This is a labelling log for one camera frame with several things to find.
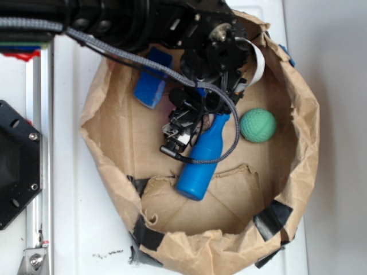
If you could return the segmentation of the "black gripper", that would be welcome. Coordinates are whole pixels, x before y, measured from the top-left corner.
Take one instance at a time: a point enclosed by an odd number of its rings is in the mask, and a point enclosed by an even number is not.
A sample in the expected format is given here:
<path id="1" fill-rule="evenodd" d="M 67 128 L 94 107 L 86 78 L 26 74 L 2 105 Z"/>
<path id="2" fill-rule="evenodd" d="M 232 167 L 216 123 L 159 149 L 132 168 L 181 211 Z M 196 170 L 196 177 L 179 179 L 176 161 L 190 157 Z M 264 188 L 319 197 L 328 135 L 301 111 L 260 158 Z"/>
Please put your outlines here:
<path id="1" fill-rule="evenodd" d="M 243 89 L 237 91 L 236 88 L 247 82 L 240 72 L 249 57 L 247 37 L 242 23 L 236 22 L 233 26 L 222 23 L 210 33 L 202 50 L 184 51 L 181 73 L 191 80 L 218 86 L 237 104 L 243 97 Z"/>

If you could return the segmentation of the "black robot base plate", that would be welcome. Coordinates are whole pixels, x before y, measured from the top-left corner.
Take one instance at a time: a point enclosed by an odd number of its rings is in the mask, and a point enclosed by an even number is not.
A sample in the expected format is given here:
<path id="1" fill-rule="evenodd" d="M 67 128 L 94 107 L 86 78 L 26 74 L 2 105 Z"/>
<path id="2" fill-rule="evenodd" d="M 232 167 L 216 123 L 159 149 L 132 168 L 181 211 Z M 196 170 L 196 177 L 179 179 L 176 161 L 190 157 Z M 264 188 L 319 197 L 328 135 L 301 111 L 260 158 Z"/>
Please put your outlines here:
<path id="1" fill-rule="evenodd" d="M 41 134 L 1 100 L 1 230 L 41 191 Z"/>

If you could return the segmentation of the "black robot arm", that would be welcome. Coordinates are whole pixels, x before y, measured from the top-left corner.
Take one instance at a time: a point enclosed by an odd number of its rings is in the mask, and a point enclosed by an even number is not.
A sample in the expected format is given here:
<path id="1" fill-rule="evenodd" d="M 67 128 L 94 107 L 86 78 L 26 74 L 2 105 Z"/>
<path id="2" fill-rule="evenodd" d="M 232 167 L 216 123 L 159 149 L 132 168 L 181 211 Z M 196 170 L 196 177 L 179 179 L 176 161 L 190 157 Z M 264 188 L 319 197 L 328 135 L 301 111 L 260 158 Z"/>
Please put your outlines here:
<path id="1" fill-rule="evenodd" d="M 155 69 L 234 109 L 249 47 L 225 1 L 2 1 L 1 53 L 30 59 L 59 34 L 117 61 Z"/>

